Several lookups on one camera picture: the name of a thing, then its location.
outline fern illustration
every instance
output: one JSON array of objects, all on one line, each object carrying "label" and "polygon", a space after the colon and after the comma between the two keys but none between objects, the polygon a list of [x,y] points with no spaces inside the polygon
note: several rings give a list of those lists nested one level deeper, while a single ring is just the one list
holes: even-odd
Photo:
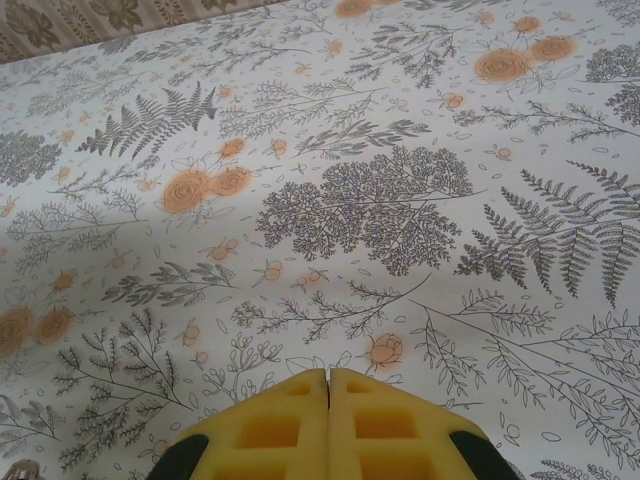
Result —
[{"label": "fern illustration", "polygon": [[478,246],[466,244],[456,273],[489,273],[494,280],[510,277],[526,288],[527,259],[542,286],[551,293],[554,266],[569,293],[578,297],[583,276],[599,262],[605,297],[615,307],[618,289],[640,253],[640,184],[581,163],[569,162],[596,179],[602,196],[577,194],[567,187],[537,178],[526,170],[522,178],[546,205],[528,200],[507,188],[502,196],[520,218],[509,221],[491,206],[484,212],[495,237],[474,230]]},{"label": "fern illustration", "polygon": [[118,122],[111,115],[107,118],[104,131],[95,130],[95,136],[87,137],[77,149],[78,152],[96,150],[100,155],[109,148],[109,155],[113,155],[120,146],[118,156],[136,145],[133,152],[135,158],[145,147],[151,146],[151,153],[158,153],[162,145],[173,135],[191,127],[198,130],[203,117],[213,119],[216,108],[212,105],[215,88],[204,98],[200,82],[190,98],[174,90],[163,89],[167,95],[167,104],[163,105],[155,100],[145,99],[142,95],[136,97],[138,113],[122,106],[122,121]]}]

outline orange rose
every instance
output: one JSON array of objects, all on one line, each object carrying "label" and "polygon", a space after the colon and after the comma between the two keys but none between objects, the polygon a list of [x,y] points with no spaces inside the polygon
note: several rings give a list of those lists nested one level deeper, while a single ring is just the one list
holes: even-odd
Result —
[{"label": "orange rose", "polygon": [[546,62],[568,57],[574,50],[575,44],[567,37],[547,37],[536,42],[531,53],[536,60]]},{"label": "orange rose", "polygon": [[56,292],[61,292],[62,290],[71,288],[77,276],[78,276],[78,271],[75,269],[62,272],[60,276],[56,278],[56,281],[53,282],[53,289]]},{"label": "orange rose", "polygon": [[236,167],[226,170],[211,180],[210,189],[216,195],[224,197],[238,193],[249,183],[249,172]]},{"label": "orange rose", "polygon": [[209,177],[202,172],[178,175],[162,194],[162,208],[167,213],[184,213],[202,202],[207,191]]},{"label": "orange rose", "polygon": [[336,16],[339,18],[356,18],[371,10],[372,0],[343,0],[336,5]]},{"label": "orange rose", "polygon": [[33,336],[40,345],[51,345],[67,333],[73,323],[73,313],[67,307],[54,308],[36,325]]},{"label": "orange rose", "polygon": [[402,356],[402,340],[397,335],[386,333],[373,340],[367,357],[376,368],[396,363]]},{"label": "orange rose", "polygon": [[12,308],[0,317],[0,358],[7,358],[18,351],[29,336],[31,310]]},{"label": "orange rose", "polygon": [[516,22],[515,29],[520,33],[533,32],[540,26],[540,20],[536,17],[522,17]]},{"label": "orange rose", "polygon": [[527,72],[527,60],[515,50],[489,52],[476,62],[476,74],[489,82],[506,83]]}]

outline orange dot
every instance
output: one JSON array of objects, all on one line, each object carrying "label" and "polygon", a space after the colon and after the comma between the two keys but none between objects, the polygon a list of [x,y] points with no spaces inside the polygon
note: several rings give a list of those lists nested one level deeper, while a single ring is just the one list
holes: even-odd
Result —
[{"label": "orange dot", "polygon": [[280,270],[277,268],[268,268],[266,272],[264,272],[264,278],[273,281],[280,278]]},{"label": "orange dot", "polygon": [[217,247],[211,252],[211,258],[214,260],[224,260],[227,257],[229,250],[225,247]]}]

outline botanical print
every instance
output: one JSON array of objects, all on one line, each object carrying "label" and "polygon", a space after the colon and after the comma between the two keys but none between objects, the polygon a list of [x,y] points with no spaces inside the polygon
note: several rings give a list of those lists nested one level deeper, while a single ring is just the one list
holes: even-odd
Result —
[{"label": "botanical print", "polygon": [[[191,14],[70,5],[87,39]],[[0,67],[0,471],[143,480],[338,367],[518,478],[635,478],[634,5],[292,0]]]}]

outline tree-like plant illustration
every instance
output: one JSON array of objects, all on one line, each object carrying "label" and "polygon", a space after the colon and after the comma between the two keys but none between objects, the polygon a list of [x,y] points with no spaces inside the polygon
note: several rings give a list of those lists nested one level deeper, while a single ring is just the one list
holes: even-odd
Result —
[{"label": "tree-like plant illustration", "polygon": [[290,298],[283,298],[278,304],[281,310],[279,312],[274,310],[271,313],[267,313],[264,307],[244,302],[234,309],[231,320],[244,328],[251,328],[254,323],[257,323],[258,333],[278,333],[287,330],[290,324],[308,324],[307,336],[303,339],[305,344],[326,339],[329,328],[339,324],[345,329],[347,338],[351,340],[371,335],[373,326],[380,326],[388,320],[385,313],[388,306],[413,293],[428,279],[429,276],[406,292],[398,292],[393,288],[370,289],[366,285],[351,280],[348,283],[351,295],[369,304],[352,305],[332,302],[319,291],[313,293],[309,299],[309,307],[317,310],[317,314],[310,313],[309,308],[301,307],[298,302]]},{"label": "tree-like plant illustration", "polygon": [[[220,135],[257,138],[282,128],[286,122],[302,126],[322,116],[328,117],[334,128],[345,128],[362,118],[378,90],[358,90],[349,78],[310,83],[302,91],[279,80],[262,82],[255,90],[253,111],[231,107],[220,112]],[[347,108],[337,108],[352,99]]]},{"label": "tree-like plant illustration", "polygon": [[0,183],[16,187],[32,175],[40,180],[51,170],[62,150],[44,142],[42,135],[29,135],[23,130],[0,133]]},{"label": "tree-like plant illustration", "polygon": [[[336,110],[334,122],[339,126],[344,118],[357,117],[362,104],[352,104],[346,110]],[[414,123],[412,120],[398,120],[391,122],[386,128],[367,120],[347,122],[337,132],[325,130],[317,135],[311,135],[296,145],[296,157],[309,152],[321,152],[320,158],[339,160],[342,155],[360,155],[370,145],[376,147],[391,147],[404,140],[405,137],[417,137],[420,133],[430,132],[424,123]]]},{"label": "tree-like plant illustration", "polygon": [[446,149],[394,147],[391,157],[328,168],[321,185],[288,182],[263,201],[257,230],[269,248],[293,236],[307,261],[345,253],[360,243],[393,275],[449,261],[457,225],[437,203],[473,195],[467,167]]},{"label": "tree-like plant illustration", "polygon": [[[29,272],[62,250],[97,251],[109,247],[124,225],[144,221],[138,218],[142,205],[138,195],[120,188],[111,191],[102,206],[49,202],[39,209],[18,212],[7,228],[8,236],[23,244],[25,256],[16,262],[18,272]],[[129,220],[109,220],[107,212],[113,210],[126,214]]]},{"label": "tree-like plant illustration", "polygon": [[597,5],[604,7],[623,27],[640,24],[640,5],[635,0],[598,0]]},{"label": "tree-like plant illustration", "polygon": [[28,407],[19,408],[7,395],[0,395],[0,453],[9,458],[25,450],[29,437],[44,436],[53,440],[56,428],[66,420],[51,405],[46,407],[35,400]]},{"label": "tree-like plant illustration", "polygon": [[255,370],[265,363],[280,362],[278,355],[282,351],[282,345],[272,345],[266,341],[254,347],[252,343],[253,337],[247,337],[242,333],[238,333],[235,338],[231,339],[233,350],[229,355],[229,365],[227,365],[226,371],[224,368],[217,370],[211,368],[208,373],[202,374],[202,379],[212,385],[203,391],[203,395],[211,396],[222,392],[235,404],[275,385],[273,372],[265,374],[259,386],[251,380],[241,378],[243,374]]},{"label": "tree-like plant illustration", "polygon": [[[301,48],[282,48],[265,42],[253,41],[249,44],[249,49],[236,50],[233,48],[224,48],[219,60],[196,62],[189,65],[188,70],[178,72],[169,84],[178,86],[194,75],[197,78],[213,75],[218,69],[222,69],[226,73],[232,73],[238,65],[251,63],[251,70],[254,71],[262,67],[265,63],[275,58],[281,57],[286,53],[304,53],[311,54],[308,50]],[[211,53],[216,52],[214,47],[209,47]]]},{"label": "tree-like plant illustration", "polygon": [[127,275],[118,285],[105,291],[103,300],[115,303],[124,299],[138,306],[146,305],[157,297],[163,302],[163,307],[178,304],[190,307],[204,300],[205,290],[209,288],[235,288],[231,285],[235,273],[222,265],[198,263],[196,268],[187,269],[174,262],[165,264],[166,267],[160,267],[158,272],[151,274],[153,280],[150,283],[144,283],[139,276]]},{"label": "tree-like plant illustration", "polygon": [[579,130],[571,132],[569,142],[586,140],[591,137],[617,137],[620,135],[632,135],[640,137],[640,132],[625,130],[606,123],[607,115],[603,112],[594,112],[593,107],[567,104],[562,112],[554,112],[547,105],[540,102],[527,101],[528,113],[511,112],[504,107],[482,107],[481,113],[474,110],[462,110],[453,116],[453,120],[462,127],[468,127],[487,120],[495,121],[501,130],[511,130],[522,123],[529,124],[529,130],[534,135],[540,135],[548,128],[561,126],[583,126]]},{"label": "tree-like plant illustration", "polygon": [[96,150],[100,155],[109,147],[109,155],[113,155],[120,147],[118,156],[136,145],[133,152],[135,158],[145,147],[151,146],[151,153],[156,154],[164,143],[173,135],[191,127],[198,130],[200,121],[206,116],[210,120],[216,114],[212,100],[215,88],[202,97],[200,82],[190,98],[181,92],[163,89],[167,95],[165,105],[153,99],[136,97],[138,113],[124,105],[121,109],[122,121],[118,122],[111,115],[107,117],[105,131],[95,130],[95,136],[87,137],[77,149],[78,152]]},{"label": "tree-like plant illustration", "polygon": [[605,296],[615,307],[618,288],[640,253],[640,193],[633,193],[640,185],[628,184],[627,175],[569,163],[596,179],[599,198],[594,197],[596,192],[578,195],[577,186],[545,181],[523,170],[522,178],[546,206],[503,187],[502,196],[521,223],[485,205],[485,216],[496,236],[474,230],[479,246],[465,244],[467,255],[460,257],[456,273],[486,271],[494,280],[506,275],[526,288],[528,258],[540,283],[551,293],[550,279],[557,263],[567,290],[577,298],[584,273],[599,261]]},{"label": "tree-like plant illustration", "polygon": [[120,322],[117,335],[110,335],[106,328],[83,334],[88,353],[78,346],[60,350],[64,370],[53,379],[58,395],[87,383],[91,392],[91,403],[77,419],[78,443],[60,454],[63,470],[96,460],[121,440],[126,445],[137,442],[149,422],[166,408],[197,408],[193,392],[189,404],[178,393],[178,367],[171,352],[162,351],[165,337],[166,324],[145,309]]},{"label": "tree-like plant illustration", "polygon": [[622,84],[606,105],[613,107],[623,123],[640,125],[640,42],[598,50],[587,62],[586,78],[592,83]]},{"label": "tree-like plant illustration", "polygon": [[381,25],[373,34],[373,45],[362,47],[352,57],[354,63],[347,75],[375,80],[383,67],[400,65],[403,73],[416,80],[416,87],[430,88],[442,73],[447,58],[453,58],[453,39],[460,29],[442,25],[415,26],[407,22]]}]

